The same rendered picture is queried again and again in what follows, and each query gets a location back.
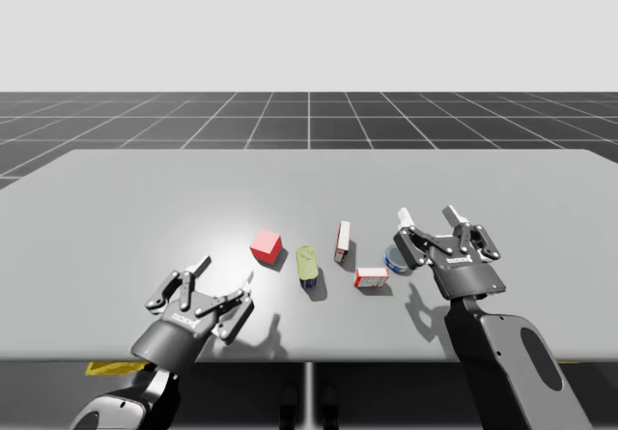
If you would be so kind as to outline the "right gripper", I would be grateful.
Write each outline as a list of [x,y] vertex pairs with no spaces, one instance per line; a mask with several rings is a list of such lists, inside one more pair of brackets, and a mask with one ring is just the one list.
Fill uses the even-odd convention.
[[444,208],[442,214],[453,228],[458,251],[467,255],[453,255],[453,248],[446,243],[445,237],[420,230],[407,208],[401,208],[397,212],[399,226],[393,241],[407,266],[415,270],[432,263],[435,283],[448,301],[505,292],[504,282],[493,267],[485,263],[501,257],[487,230],[470,223],[451,205]]

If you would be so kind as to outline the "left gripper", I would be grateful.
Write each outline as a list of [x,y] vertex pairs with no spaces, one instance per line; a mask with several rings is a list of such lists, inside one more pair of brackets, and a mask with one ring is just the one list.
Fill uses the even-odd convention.
[[[211,263],[209,255],[182,271],[172,271],[145,302],[150,312],[163,313],[132,345],[137,358],[164,370],[187,370],[214,334],[231,345],[254,309],[252,272],[235,291],[223,296],[192,293],[195,280]],[[170,302],[180,291],[180,298]]]

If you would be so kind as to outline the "blue flat can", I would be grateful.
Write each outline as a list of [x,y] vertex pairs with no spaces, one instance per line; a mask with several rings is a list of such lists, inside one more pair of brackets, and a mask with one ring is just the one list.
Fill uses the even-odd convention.
[[401,254],[398,247],[391,244],[383,254],[385,266],[394,273],[405,274],[409,271],[409,267]]

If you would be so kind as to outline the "red and white carton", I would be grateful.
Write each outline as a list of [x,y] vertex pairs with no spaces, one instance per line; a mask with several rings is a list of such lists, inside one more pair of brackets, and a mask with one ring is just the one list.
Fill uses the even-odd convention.
[[381,268],[357,268],[354,273],[353,286],[356,288],[379,288],[385,285],[389,271]]
[[348,256],[351,241],[351,223],[341,220],[338,227],[334,261],[343,264]]

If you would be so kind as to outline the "pink cube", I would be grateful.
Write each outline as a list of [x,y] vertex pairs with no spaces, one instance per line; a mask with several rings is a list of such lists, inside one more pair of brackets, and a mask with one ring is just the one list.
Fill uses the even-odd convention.
[[282,249],[282,239],[278,233],[260,230],[251,245],[251,253],[261,263],[273,265]]

